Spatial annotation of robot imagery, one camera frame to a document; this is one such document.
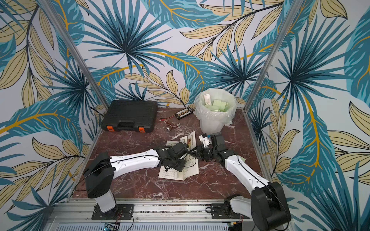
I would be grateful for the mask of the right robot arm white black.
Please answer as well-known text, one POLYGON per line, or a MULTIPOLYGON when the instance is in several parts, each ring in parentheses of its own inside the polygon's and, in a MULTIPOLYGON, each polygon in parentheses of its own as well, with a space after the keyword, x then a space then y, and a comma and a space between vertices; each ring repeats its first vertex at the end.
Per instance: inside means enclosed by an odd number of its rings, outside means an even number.
POLYGON ((271 183, 249 167, 242 158, 225 145, 220 133, 200 135, 201 144, 196 148, 196 157, 221 164, 247 189, 251 198, 234 195, 223 204, 211 206, 213 219, 232 218, 240 215, 251 218, 260 231, 282 231, 292 217, 282 186, 271 183))

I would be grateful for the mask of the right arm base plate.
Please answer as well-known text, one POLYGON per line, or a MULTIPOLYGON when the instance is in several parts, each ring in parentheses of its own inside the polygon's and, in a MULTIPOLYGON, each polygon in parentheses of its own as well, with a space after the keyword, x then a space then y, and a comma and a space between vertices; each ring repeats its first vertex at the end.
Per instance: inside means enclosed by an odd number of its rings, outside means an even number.
POLYGON ((234 213, 231 207, 225 203, 210 204, 206 212, 211 214, 212 219, 240 219, 241 215, 234 213))

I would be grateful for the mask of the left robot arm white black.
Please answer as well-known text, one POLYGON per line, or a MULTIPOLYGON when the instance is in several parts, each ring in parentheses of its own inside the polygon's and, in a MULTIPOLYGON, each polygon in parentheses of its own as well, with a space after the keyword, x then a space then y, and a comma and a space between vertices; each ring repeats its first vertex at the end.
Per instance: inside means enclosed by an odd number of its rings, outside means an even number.
POLYGON ((161 166, 182 171, 185 168, 187 154, 188 148, 183 142, 128 156, 110 156, 103 152, 83 173, 88 198, 96 201, 97 211, 104 216, 117 214, 118 205, 110 190, 115 178, 137 170, 161 166))

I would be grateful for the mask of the Chinese picture book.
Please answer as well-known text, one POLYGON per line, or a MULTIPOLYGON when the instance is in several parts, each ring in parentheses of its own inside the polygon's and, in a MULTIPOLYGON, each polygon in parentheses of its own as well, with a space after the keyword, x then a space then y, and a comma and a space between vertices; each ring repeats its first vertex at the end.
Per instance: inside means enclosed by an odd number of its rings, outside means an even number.
MULTIPOLYGON (((186 143, 188 150, 196 147, 196 132, 193 131, 187 136, 181 137, 180 141, 167 141, 168 146, 175 146, 179 142, 186 143)), ((190 154, 183 155, 176 166, 176 169, 166 169, 162 166, 159 173, 159 178, 170 179, 176 181, 184 181, 188 177, 192 177, 199 174, 198 161, 195 157, 190 154)))

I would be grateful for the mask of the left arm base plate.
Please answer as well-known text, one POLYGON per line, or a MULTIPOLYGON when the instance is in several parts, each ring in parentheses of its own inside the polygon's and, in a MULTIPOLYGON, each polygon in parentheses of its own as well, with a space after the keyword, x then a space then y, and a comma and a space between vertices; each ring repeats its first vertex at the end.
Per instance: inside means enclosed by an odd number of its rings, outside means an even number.
POLYGON ((134 206, 134 204, 116 204, 112 210, 102 212, 100 206, 95 204, 92 220, 130 220, 132 219, 134 206))

